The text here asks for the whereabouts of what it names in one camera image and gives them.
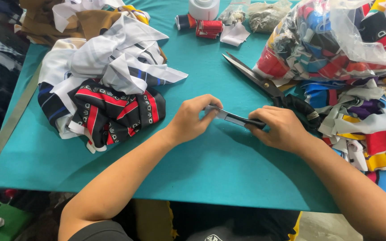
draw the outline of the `sleeve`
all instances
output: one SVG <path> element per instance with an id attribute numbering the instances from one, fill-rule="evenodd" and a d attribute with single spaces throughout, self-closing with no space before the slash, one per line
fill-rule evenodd
<path id="1" fill-rule="evenodd" d="M 92 223 L 75 233 L 68 241 L 132 241 L 120 224 L 114 221 Z"/>

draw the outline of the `white tape roll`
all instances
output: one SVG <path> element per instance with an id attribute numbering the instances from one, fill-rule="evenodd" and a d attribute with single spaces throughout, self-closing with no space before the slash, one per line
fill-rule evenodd
<path id="1" fill-rule="evenodd" d="M 220 0 L 189 0 L 189 13 L 196 20 L 214 20 Z"/>

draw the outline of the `clear plastic bag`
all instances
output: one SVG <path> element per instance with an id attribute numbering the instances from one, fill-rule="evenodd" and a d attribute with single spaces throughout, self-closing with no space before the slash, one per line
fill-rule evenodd
<path id="1" fill-rule="evenodd" d="M 218 16 L 217 20 L 222 21 L 224 25 L 233 25 L 242 23 L 245 20 L 245 15 L 251 0 L 237 1 L 232 0 L 226 9 Z"/>
<path id="2" fill-rule="evenodd" d="M 386 75 L 386 1 L 301 1 L 277 25 L 254 71 L 313 81 Z"/>
<path id="3" fill-rule="evenodd" d="M 251 4 L 247 9 L 247 15 L 253 33 L 271 33 L 291 10 L 291 5 L 292 3 L 286 0 L 272 4 L 266 2 Z"/>

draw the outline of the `teal tablecloth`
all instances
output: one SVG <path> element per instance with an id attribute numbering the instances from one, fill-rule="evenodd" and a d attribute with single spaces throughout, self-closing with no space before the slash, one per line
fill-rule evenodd
<path id="1" fill-rule="evenodd" d="M 229 2 L 221 0 L 220 12 Z M 220 98 L 225 110 L 244 117 L 271 104 L 221 56 L 228 50 L 252 67 L 268 35 L 251 34 L 246 42 L 234 47 L 218 39 L 198 38 L 194 30 L 179 32 L 174 17 L 188 12 L 187 0 L 126 3 L 150 14 L 150 25 L 170 37 L 160 42 L 168 65 L 189 74 L 184 81 L 157 88 L 166 99 L 166 119 L 126 143 L 91 154 L 84 137 L 60 139 L 41 111 L 36 91 L 0 155 L 0 187 L 78 192 L 119 157 L 165 127 L 182 101 L 202 94 Z M 46 51 L 40 45 L 29 48 L 9 113 Z M 302 93 L 300 89 L 291 91 Z M 134 197 L 338 212 L 323 184 L 300 158 L 267 147 L 247 130 L 223 120 L 214 120 L 203 135 L 169 152 Z"/>

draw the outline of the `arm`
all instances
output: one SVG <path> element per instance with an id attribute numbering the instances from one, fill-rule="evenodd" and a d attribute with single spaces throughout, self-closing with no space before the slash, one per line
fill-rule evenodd
<path id="1" fill-rule="evenodd" d="M 271 130 L 249 130 L 264 144 L 300 156 L 333 196 L 346 220 L 364 237 L 386 240 L 386 193 L 322 140 L 309 134 L 293 111 L 264 106 L 250 113 Z"/>
<path id="2" fill-rule="evenodd" d="M 205 132 L 217 112 L 210 112 L 201 120 L 199 112 L 210 103 L 222 108 L 221 102 L 211 95 L 184 101 L 167 127 L 88 183 L 63 209 L 58 240 L 67 241 L 87 225 L 117 215 L 166 153 Z"/>

